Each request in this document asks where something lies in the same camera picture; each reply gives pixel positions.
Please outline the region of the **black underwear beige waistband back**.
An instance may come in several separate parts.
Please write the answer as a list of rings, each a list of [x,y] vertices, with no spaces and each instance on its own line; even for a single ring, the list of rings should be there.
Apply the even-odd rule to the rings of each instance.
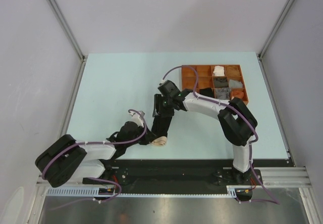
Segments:
[[[151,142],[153,146],[165,146],[167,143],[168,130],[173,117],[155,116],[151,128],[155,139]]]

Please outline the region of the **black underwear beige waistband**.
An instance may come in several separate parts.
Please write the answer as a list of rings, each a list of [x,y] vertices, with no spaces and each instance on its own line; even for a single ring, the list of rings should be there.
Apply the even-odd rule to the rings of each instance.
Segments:
[[[165,146],[167,143],[168,130],[173,117],[155,116],[151,128],[155,139],[151,142],[153,146]]]
[[[214,92],[212,88],[202,88],[199,89],[199,94],[206,96],[206,97],[210,97],[210,98],[214,98]]]

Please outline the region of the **black underwear beige waistband front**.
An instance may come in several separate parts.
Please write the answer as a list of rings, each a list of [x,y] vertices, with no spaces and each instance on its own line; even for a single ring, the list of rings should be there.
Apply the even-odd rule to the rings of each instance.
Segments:
[[[202,88],[199,89],[199,94],[206,96],[206,97],[210,97],[210,98],[214,98],[214,92],[212,88]]]

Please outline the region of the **grey striped boxer underwear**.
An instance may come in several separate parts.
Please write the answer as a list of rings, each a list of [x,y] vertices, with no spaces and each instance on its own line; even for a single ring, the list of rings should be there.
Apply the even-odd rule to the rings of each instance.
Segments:
[[[231,89],[229,87],[216,88],[214,90],[214,92],[215,92],[216,99],[220,99],[220,100],[229,100],[230,99]]]

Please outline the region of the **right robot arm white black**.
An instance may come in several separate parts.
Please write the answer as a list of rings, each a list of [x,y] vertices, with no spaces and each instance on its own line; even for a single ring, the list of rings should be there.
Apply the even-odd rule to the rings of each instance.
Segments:
[[[174,82],[165,80],[154,95],[152,133],[167,137],[175,111],[191,111],[219,121],[225,138],[233,144],[233,179],[245,184],[251,178],[253,160],[251,144],[258,140],[257,120],[239,98],[219,100],[191,89],[180,90]]]

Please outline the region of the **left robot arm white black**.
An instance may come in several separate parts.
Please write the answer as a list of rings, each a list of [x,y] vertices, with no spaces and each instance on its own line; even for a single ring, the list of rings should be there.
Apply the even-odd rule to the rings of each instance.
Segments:
[[[65,134],[43,152],[35,161],[42,178],[53,188],[65,184],[69,179],[95,178],[107,183],[112,172],[103,164],[125,154],[132,145],[148,145],[157,138],[147,126],[127,121],[119,131],[102,142],[82,142]]]

